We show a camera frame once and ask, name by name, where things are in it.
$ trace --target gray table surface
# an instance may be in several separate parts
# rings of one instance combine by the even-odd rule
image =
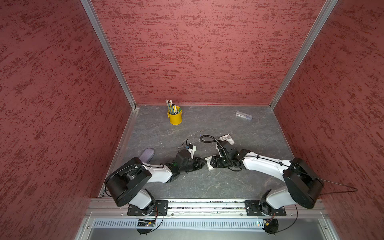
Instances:
[[[253,116],[252,120],[239,118],[236,111]],[[255,153],[278,158],[293,159],[279,124],[269,107],[182,106],[180,125],[169,123],[166,106],[141,106],[127,151],[118,168],[133,157],[139,157],[146,148],[155,155],[150,164],[172,161],[185,139],[196,145],[195,156],[217,154],[214,143],[202,143],[203,134],[216,138],[230,134],[234,146]],[[155,198],[246,198],[260,199],[268,189],[283,186],[283,182],[253,170],[232,172],[229,169],[207,167],[180,176],[170,183],[148,183],[145,188]]]

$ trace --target cable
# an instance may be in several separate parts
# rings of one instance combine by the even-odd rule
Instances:
[[[295,218],[295,220],[293,221],[293,223],[292,223],[291,225],[289,225],[289,227],[286,227],[286,228],[283,229],[283,230],[280,230],[280,231],[275,232],[275,234],[278,233],[278,232],[282,232],[282,231],[284,231],[284,230],[287,230],[288,228],[290,228],[290,227],[296,222],[297,217],[299,216],[299,211],[297,210],[297,206],[296,206],[296,204],[295,204],[295,207],[296,207],[296,218]]]
[[[285,167],[289,167],[289,166],[287,166],[287,165],[285,165],[285,164],[282,164],[281,162],[276,162],[276,161],[273,161],[273,160],[271,160],[271,159],[266,159],[266,158],[260,157],[259,155],[257,155],[256,158],[261,158],[261,159],[264,159],[264,160],[268,160],[268,161],[271,161],[271,162],[280,164],[280,165],[285,166]],[[324,194],[320,194],[319,196],[323,196],[323,195],[327,195],[327,194],[334,194],[334,193],[346,193],[346,192],[357,192],[357,191],[358,191],[357,188],[352,187],[352,186],[349,186],[349,185],[345,185],[345,184],[342,184],[342,183],[337,183],[337,182],[332,182],[332,181],[329,181],[329,180],[321,179],[321,178],[319,178],[319,177],[311,176],[311,175],[309,175],[308,173],[306,173],[306,172],[302,172],[302,171],[299,171],[299,170],[296,170],[296,171],[299,172],[299,173],[305,174],[305,175],[307,175],[307,176],[310,176],[310,177],[312,177],[312,178],[315,178],[315,179],[317,179],[317,180],[321,180],[321,181],[324,181],[324,182],[329,182],[329,183],[332,183],[332,184],[337,184],[337,185],[340,185],[340,186],[343,186],[343,187],[349,187],[349,188],[352,188],[352,189],[353,189],[353,190],[351,190],[351,191],[327,192],[327,193],[324,193]]]
[[[156,222],[156,219],[157,219],[157,216],[159,215],[159,213],[157,212],[157,207],[156,208],[156,214],[155,214],[155,222]]]
[[[355,188],[355,187],[351,187],[351,188],[354,188],[354,190],[351,190],[351,191],[338,191],[338,192],[326,192],[326,193],[320,194],[319,196],[328,195],[328,194],[334,194],[334,193],[345,193],[345,192],[357,192],[358,191],[358,189]]]
[[[272,218],[271,218],[270,220],[267,220],[267,222],[272,221],[272,219],[275,217],[275,214],[276,214],[276,213],[274,213],[273,216],[272,216]]]
[[[211,138],[211,139],[213,139],[213,140],[211,140],[211,141],[204,140],[203,138],[205,138],[205,137],[209,137],[209,138]],[[226,151],[225,151],[225,148],[221,145],[221,143],[220,143],[215,137],[212,137],[211,135],[202,135],[202,136],[200,137],[200,141],[203,142],[203,143],[216,142],[216,143],[217,143],[217,146],[220,147],[220,149],[223,151],[223,155],[224,155],[224,157],[225,157],[225,159],[227,160],[227,163],[228,163],[228,165],[229,165],[228,169],[231,170],[231,171],[234,171],[234,172],[240,172],[240,171],[242,170],[242,169],[240,169],[240,170],[230,169],[230,167],[240,167],[240,166],[238,165],[238,163],[239,163],[240,161],[238,161],[237,163],[234,164],[234,163],[229,159],[229,157],[228,157],[228,155],[227,155],[227,153],[226,153]]]
[[[238,162],[237,162],[237,164],[239,164],[239,162],[241,161],[241,160],[243,160],[245,157],[243,157],[243,158],[241,158]]]
[[[105,186],[105,188],[104,188],[104,193],[107,194],[109,197],[112,197],[111,195],[109,195],[109,194],[107,193],[107,186]]]
[[[188,141],[188,138],[181,144],[181,146],[179,147],[179,150],[177,152],[180,152],[180,148],[184,145],[184,143],[186,143]]]
[[[162,167],[155,167],[155,166],[152,166],[152,165],[150,165],[150,166],[147,166],[147,165],[144,165],[144,166],[146,166],[146,167],[148,167],[148,168],[165,168],[164,167],[164,164],[162,164],[162,163],[160,163],[161,165],[162,165]]]
[[[163,215],[161,212],[157,211],[157,207],[155,207],[155,208],[156,208],[156,211],[153,210],[153,212],[157,212],[157,213],[161,214],[161,215],[163,216],[163,218],[161,219],[161,223],[160,223],[155,229],[151,230],[150,232],[153,232],[154,230],[156,230],[159,226],[161,226],[161,224],[162,224],[163,221],[164,221],[164,215]]]
[[[213,140],[212,140],[212,141],[203,140],[203,138],[205,138],[205,137],[210,137],[210,138],[212,138]],[[228,158],[228,156],[227,156],[227,153],[225,152],[224,147],[221,145],[221,143],[220,143],[215,137],[212,137],[211,135],[202,135],[202,136],[200,137],[200,141],[203,142],[203,143],[216,142],[217,145],[220,146],[220,148],[222,149],[225,159],[229,162],[229,158]]]

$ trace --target black mounting plate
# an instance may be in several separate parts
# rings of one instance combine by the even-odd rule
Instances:
[[[228,167],[229,166],[228,163],[225,161],[224,157],[220,157],[217,155],[212,156],[210,164],[213,168],[221,168],[221,167]]]
[[[258,210],[257,206],[259,205],[259,200],[246,200],[245,209],[247,211],[247,216],[259,217],[265,216],[261,211]],[[284,207],[279,209],[272,209],[272,215],[275,214],[276,217],[285,217],[287,213],[285,212]]]
[[[161,212],[164,216],[167,215],[168,211],[168,200],[156,200],[155,207],[157,207],[157,211]],[[149,215],[143,215],[141,213],[141,209],[137,206],[128,204],[127,216],[154,216],[156,212],[151,212]]]

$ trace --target yellow pencil cup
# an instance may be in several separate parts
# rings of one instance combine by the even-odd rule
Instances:
[[[179,112],[178,114],[172,115],[169,113],[169,110],[167,112],[169,121],[173,125],[179,125],[181,123],[181,116],[183,115],[181,108],[179,106],[176,106],[176,108]]]

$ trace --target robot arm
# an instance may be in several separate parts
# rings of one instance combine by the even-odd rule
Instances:
[[[228,141],[219,142],[226,156],[219,147],[220,156],[213,156],[209,163],[213,168],[234,166],[255,170],[278,178],[286,184],[279,189],[268,190],[263,195],[258,210],[264,215],[271,216],[275,209],[291,204],[299,204],[308,209],[314,207],[324,183],[304,160],[274,159],[245,149],[238,152]]]
[[[179,151],[172,162],[163,165],[143,163],[134,157],[111,173],[105,179],[105,186],[118,207],[132,204],[147,215],[152,212],[155,200],[147,190],[142,190],[144,185],[147,182],[171,182],[180,174],[202,169],[207,162],[193,158],[195,151],[196,147],[190,144],[188,150]]]

